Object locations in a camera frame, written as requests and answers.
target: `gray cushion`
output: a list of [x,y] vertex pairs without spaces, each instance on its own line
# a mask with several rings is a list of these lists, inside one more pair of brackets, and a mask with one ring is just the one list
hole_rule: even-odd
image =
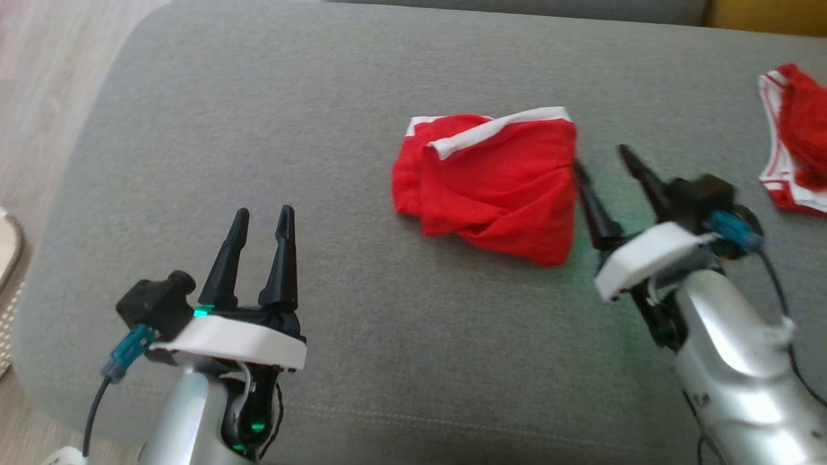
[[[394,213],[390,167],[412,116],[564,105],[580,158],[629,228],[652,215],[615,144],[664,176],[722,175],[764,222],[806,321],[802,369],[824,392],[827,224],[779,213],[756,180],[770,148],[756,78],[795,61],[827,79],[825,45],[480,12],[174,3],[124,45],[71,158],[20,308],[17,373],[80,427],[126,332],[121,295],[173,269],[203,282],[246,206],[237,294],[255,302],[289,203],[309,353],[284,377],[271,459],[693,463],[697,428],[672,356],[630,302],[598,298],[581,218],[553,269],[425,238]],[[731,271],[777,313],[757,261]],[[146,440],[178,378],[139,361],[107,393],[96,434]]]
[[699,26],[706,0],[328,0]]

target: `robotic arm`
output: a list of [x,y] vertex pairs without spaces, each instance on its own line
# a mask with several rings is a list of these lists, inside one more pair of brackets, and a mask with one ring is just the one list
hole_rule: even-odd
[[[595,283],[604,300],[630,294],[654,342],[675,353],[674,371],[706,443],[728,465],[827,465],[827,406],[801,378],[794,324],[755,216],[735,189],[713,176],[661,181],[626,147],[620,155],[652,205],[657,225],[625,234],[606,212],[586,169],[576,167],[581,206],[599,252]],[[112,353],[93,403],[84,453],[65,448],[44,464],[84,465],[94,411],[109,382],[146,354],[183,367],[141,465],[258,463],[283,418],[279,376],[304,368],[296,280],[294,211],[285,205],[278,250],[258,306],[234,295],[250,214],[240,209],[201,295],[187,304],[192,277],[174,271],[141,280],[117,303],[131,332]],[[782,324],[767,324],[726,278],[722,261],[758,254],[782,299]],[[277,406],[274,406],[274,392]]]
[[[155,437],[141,453],[142,465],[258,463],[278,434],[284,413],[278,378],[303,369],[307,354],[295,314],[294,211],[288,205],[281,210],[278,249],[258,306],[240,307],[235,284],[249,221],[249,212],[238,210],[199,306],[187,304],[196,285],[182,271],[163,281],[139,281],[116,305],[133,333],[149,329],[155,340],[146,352],[150,360],[184,368]],[[128,366],[119,353],[103,370],[114,382]]]
[[801,379],[791,348],[795,325],[767,324],[726,278],[722,259],[762,250],[755,216],[713,176],[661,181],[627,146],[620,155],[643,187],[657,225],[625,235],[577,166],[581,206],[600,254],[600,295],[630,294],[673,366],[707,443],[730,465],[827,464],[824,401]]

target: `red cloth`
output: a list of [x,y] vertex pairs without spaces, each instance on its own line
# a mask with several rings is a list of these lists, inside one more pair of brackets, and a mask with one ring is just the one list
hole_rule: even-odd
[[425,236],[561,265],[574,238],[575,140],[562,107],[413,118],[391,173],[394,206]]
[[801,100],[813,96],[812,84],[812,79],[794,65],[784,65],[759,76],[758,91],[772,136],[770,159],[759,179],[778,208],[827,216],[827,189],[820,187],[820,158],[815,150],[819,140],[823,140],[826,126],[822,124],[819,129],[813,124],[819,119],[819,110]]
[[801,164],[799,185],[827,189],[827,88],[790,63],[777,70],[786,78],[778,131],[790,155]]

